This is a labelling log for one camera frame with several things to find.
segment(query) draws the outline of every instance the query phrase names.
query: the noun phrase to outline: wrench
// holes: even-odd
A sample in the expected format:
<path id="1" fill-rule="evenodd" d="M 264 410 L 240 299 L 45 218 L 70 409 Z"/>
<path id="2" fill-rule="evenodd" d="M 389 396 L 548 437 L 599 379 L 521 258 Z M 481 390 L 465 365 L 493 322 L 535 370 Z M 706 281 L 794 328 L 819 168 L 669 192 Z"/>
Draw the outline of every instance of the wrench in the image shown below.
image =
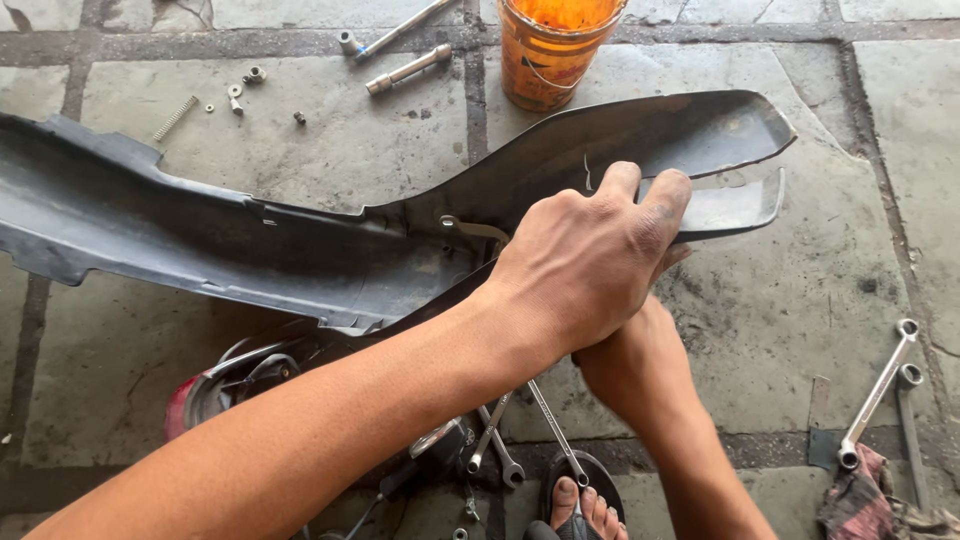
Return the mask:
<path id="1" fill-rule="evenodd" d="M 477 449 L 473 451 L 473 455 L 470 457 L 470 461 L 467 464 L 468 473 L 473 475 L 480 470 L 480 459 L 483 458 L 483 452 L 487 449 L 487 445 L 490 444 L 490 438 L 493 435 L 493 430 L 496 430 L 496 425 L 500 423 L 500 417 L 503 416 L 503 411 L 507 408 L 507 402 L 510 401 L 510 396 L 513 395 L 513 393 L 514 391 L 511 390 L 501 396 L 500 401 L 498 401 L 496 403 L 496 407 L 493 408 L 493 415 L 491 416 L 490 421 L 487 423 L 487 428 L 483 431 L 483 435 L 480 436 L 480 442 L 477 443 Z"/>
<path id="2" fill-rule="evenodd" d="M 897 370 L 897 404 L 900 406 L 900 424 L 906 438 L 906 452 L 910 457 L 910 471 L 913 473 L 914 491 L 917 493 L 917 506 L 921 512 L 930 508 L 930 499 L 926 493 L 924 460 L 920 455 L 920 442 L 917 441 L 917 426 L 913 423 L 913 408 L 910 406 L 910 390 L 924 381 L 924 374 L 913 364 L 903 364 Z"/>
<path id="3" fill-rule="evenodd" d="M 543 399 L 543 394 L 540 393 L 537 382 L 535 380 L 529 380 L 527 381 L 527 386 L 529 386 L 530 391 L 534 393 L 534 398 L 537 399 L 537 403 L 540 404 L 540 410 L 543 411 L 543 416 L 546 417 L 546 423 L 550 425 L 554 436 L 557 437 L 557 442 L 560 443 L 560 448 L 564 450 L 566 460 L 573 469 L 573 476 L 576 478 L 577 484 L 579 484 L 580 487 L 587 487 L 590 483 L 590 478 L 587 476 L 587 473 L 584 472 L 583 467 L 580 466 L 580 462 L 577 461 L 577 456 L 570 450 L 570 445 L 566 443 L 564 432 L 560 431 L 560 425 L 557 424 L 557 419 L 553 417 L 553 413 L 550 412 L 550 407 L 547 406 L 546 401 Z"/>
<path id="4" fill-rule="evenodd" d="M 487 411 L 486 405 L 478 406 L 477 413 L 480 415 L 480 420 L 482 420 L 484 424 L 490 422 L 490 413 Z M 514 475 L 520 475 L 520 480 L 526 480 L 527 476 L 523 473 L 523 467 L 520 467 L 516 461 L 510 458 L 510 454 L 507 453 L 507 447 L 503 445 L 503 439 L 500 437 L 500 431 L 496 429 L 493 430 L 493 447 L 500 455 L 500 466 L 503 467 L 503 483 L 507 484 L 510 489 L 516 489 L 516 485 L 514 485 Z"/>
<path id="5" fill-rule="evenodd" d="M 870 391 L 870 396 L 867 398 L 867 401 L 860 408 L 860 412 L 856 413 L 856 419 L 853 421 L 850 429 L 847 430 L 847 434 L 844 435 L 843 440 L 840 441 L 840 450 L 837 451 L 837 459 L 840 460 L 840 466 L 848 471 L 856 469 L 860 464 L 860 458 L 856 455 L 856 441 L 860 438 L 863 430 L 867 428 L 867 424 L 870 422 L 870 417 L 873 416 L 876 406 L 880 404 L 883 394 L 886 393 L 887 388 L 890 387 L 890 383 L 893 382 L 910 345 L 913 345 L 917 341 L 917 332 L 919 331 L 917 321 L 900 319 L 897 321 L 896 329 L 897 333 L 900 334 L 900 343 L 897 345 L 897 349 L 894 350 L 893 355 L 890 356 L 890 361 L 887 362 L 883 371 L 880 372 L 880 378 L 876 380 L 874 389 Z"/>

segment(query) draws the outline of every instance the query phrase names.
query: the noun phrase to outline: bucket handle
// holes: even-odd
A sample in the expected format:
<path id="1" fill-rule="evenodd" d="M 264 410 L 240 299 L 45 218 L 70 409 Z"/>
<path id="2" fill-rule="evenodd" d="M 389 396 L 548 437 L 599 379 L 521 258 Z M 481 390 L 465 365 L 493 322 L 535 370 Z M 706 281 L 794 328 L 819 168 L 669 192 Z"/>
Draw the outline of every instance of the bucket handle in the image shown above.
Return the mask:
<path id="1" fill-rule="evenodd" d="M 546 79 L 544 79 L 543 76 L 537 72 L 536 67 L 534 67 L 534 63 L 530 61 L 529 57 L 527 57 L 527 48 L 523 46 L 523 42 L 520 41 L 519 37 L 516 39 L 516 44 L 520 46 L 520 50 L 523 52 L 523 59 L 526 60 L 527 65 L 530 66 L 530 71 L 533 71 L 534 75 L 536 75 L 537 78 L 540 79 L 541 81 L 544 81 L 548 85 L 551 85 L 554 88 L 559 88 L 561 90 L 572 90 L 573 88 L 577 87 L 580 81 L 584 78 L 584 75 L 587 75 L 587 70 L 590 69 L 590 67 L 593 65 L 593 61 L 597 59 L 597 53 L 600 52 L 600 50 L 597 49 L 597 51 L 593 53 L 593 58 L 590 59 L 590 63 L 587 64 L 587 67 L 584 68 L 583 73 L 580 74 L 580 77 L 578 77 L 577 80 L 574 81 L 572 85 L 564 86 L 564 85 L 558 85 L 556 83 L 551 83 L 550 81 L 547 81 Z"/>

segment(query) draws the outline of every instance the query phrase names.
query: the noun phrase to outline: toenail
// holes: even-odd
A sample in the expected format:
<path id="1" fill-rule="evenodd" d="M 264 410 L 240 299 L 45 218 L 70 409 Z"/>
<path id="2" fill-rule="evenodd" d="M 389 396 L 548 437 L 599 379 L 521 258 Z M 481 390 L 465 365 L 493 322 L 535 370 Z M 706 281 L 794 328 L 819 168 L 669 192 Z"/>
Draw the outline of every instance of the toenail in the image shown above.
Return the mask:
<path id="1" fill-rule="evenodd" d="M 573 480 L 568 478 L 560 479 L 560 492 L 564 495 L 573 493 Z"/>

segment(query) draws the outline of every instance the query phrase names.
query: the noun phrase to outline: forearm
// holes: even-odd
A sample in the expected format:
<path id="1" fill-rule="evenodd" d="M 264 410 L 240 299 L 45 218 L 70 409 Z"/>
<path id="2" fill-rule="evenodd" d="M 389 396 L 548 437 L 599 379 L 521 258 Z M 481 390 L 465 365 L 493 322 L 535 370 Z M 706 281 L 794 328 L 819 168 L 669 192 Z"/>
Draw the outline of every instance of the forearm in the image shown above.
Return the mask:
<path id="1" fill-rule="evenodd" d="M 682 406 L 663 407 L 657 416 L 656 433 L 643 439 L 657 462 L 677 538 L 776 538 L 696 396 Z M 652 431 L 649 423 L 637 428 Z"/>
<path id="2" fill-rule="evenodd" d="M 417 437 L 532 378 L 552 352 L 483 295 L 194 428 L 31 537 L 286 538 Z M 504 366 L 529 365 L 523 369 Z"/>

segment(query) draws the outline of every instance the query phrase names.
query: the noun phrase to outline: hand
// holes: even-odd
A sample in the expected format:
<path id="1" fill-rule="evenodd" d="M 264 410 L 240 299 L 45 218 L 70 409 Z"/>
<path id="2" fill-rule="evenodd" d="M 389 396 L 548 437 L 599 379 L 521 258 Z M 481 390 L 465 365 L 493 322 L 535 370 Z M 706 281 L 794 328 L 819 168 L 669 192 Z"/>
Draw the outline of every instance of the hand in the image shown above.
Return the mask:
<path id="1" fill-rule="evenodd" d="M 567 189 L 531 206 L 478 291 L 542 332 L 556 358 L 610 335 L 640 309 L 660 272 L 689 252 L 670 242 L 690 179 L 663 171 L 637 205 L 639 183 L 639 167 L 619 161 L 592 197 Z"/>
<path id="2" fill-rule="evenodd" d="M 648 447 L 676 415 L 703 411 L 677 326 L 655 296 L 621 329 L 573 359 L 593 394 Z"/>

